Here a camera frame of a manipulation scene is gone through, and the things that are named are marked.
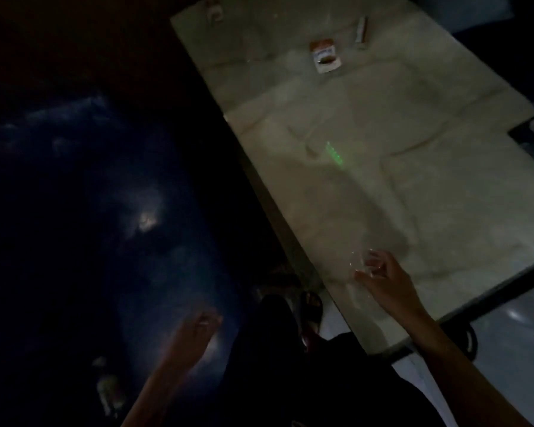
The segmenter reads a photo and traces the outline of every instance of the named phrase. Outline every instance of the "green light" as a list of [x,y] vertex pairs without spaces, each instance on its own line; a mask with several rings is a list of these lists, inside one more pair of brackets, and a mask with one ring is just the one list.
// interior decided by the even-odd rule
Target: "green light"
[[329,142],[326,143],[326,152],[328,153],[330,157],[332,157],[332,159],[337,165],[339,165],[340,167],[344,165],[342,158],[340,157],[340,155],[336,152],[334,147]]

